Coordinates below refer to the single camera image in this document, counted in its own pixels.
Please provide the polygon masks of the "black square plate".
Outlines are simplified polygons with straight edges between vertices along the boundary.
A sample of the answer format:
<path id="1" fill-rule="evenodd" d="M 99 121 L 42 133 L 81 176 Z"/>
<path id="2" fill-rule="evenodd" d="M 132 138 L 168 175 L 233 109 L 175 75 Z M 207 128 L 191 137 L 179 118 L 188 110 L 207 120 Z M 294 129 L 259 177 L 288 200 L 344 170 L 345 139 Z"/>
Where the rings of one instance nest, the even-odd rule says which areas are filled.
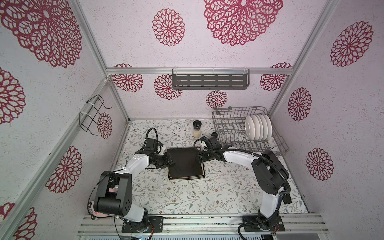
<path id="1" fill-rule="evenodd" d="M 204 164 L 196 161 L 197 151 L 194 148 L 173 148 L 167 150 L 168 159 L 171 161 L 169 169 L 203 169 Z"/>
<path id="2" fill-rule="evenodd" d="M 203 169 L 169 169 L 170 180 L 194 180 L 205 177 L 205 171 Z"/>

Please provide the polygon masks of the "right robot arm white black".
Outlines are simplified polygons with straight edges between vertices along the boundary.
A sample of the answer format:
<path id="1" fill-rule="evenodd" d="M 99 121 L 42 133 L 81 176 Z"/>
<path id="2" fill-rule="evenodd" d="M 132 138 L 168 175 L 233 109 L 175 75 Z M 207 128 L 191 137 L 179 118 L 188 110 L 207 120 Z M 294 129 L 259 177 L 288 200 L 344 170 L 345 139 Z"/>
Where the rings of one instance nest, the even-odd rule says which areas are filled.
<path id="1" fill-rule="evenodd" d="M 292 203 L 289 173 L 270 150 L 262 153 L 222 146 L 215 136 L 201 137 L 193 147 L 201 155 L 225 163 L 234 163 L 254 171 L 259 187 L 262 189 L 262 203 L 258 211 L 258 221 L 265 223 L 275 219 L 281 204 Z"/>

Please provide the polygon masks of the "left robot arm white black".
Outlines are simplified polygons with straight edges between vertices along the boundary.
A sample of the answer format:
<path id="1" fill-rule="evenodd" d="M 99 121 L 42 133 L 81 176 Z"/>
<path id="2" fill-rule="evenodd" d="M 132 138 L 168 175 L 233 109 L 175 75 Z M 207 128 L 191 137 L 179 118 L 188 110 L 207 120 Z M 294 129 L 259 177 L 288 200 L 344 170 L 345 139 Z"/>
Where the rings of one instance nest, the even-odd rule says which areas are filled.
<path id="1" fill-rule="evenodd" d="M 145 140 L 124 167 L 103 172 L 93 189 L 95 199 L 88 200 L 91 218 L 119 218 L 137 232 L 150 228 L 148 210 L 133 202 L 133 179 L 150 165 L 156 169 L 168 167 L 170 163 L 165 151 L 159 140 Z"/>

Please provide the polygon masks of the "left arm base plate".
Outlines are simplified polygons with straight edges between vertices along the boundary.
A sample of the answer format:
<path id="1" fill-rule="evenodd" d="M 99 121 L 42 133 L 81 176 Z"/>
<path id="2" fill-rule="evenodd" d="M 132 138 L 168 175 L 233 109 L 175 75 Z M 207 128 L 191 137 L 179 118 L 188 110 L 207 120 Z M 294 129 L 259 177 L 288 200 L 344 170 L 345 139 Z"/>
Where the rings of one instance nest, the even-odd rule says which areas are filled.
<path id="1" fill-rule="evenodd" d="M 141 222 L 124 221 L 122 233 L 161 233 L 163 226 L 163 216 L 144 217 Z"/>

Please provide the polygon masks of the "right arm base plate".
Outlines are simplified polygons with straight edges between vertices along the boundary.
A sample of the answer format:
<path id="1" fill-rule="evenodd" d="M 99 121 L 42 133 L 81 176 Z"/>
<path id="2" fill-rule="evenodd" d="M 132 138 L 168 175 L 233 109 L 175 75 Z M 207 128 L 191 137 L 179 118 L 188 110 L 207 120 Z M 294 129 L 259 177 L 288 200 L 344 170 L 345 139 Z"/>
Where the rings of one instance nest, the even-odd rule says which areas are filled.
<path id="1" fill-rule="evenodd" d="M 246 232 L 283 232 L 285 226 L 279 214 L 273 215 L 269 218 L 264 216 L 243 216 L 242 228 Z"/>

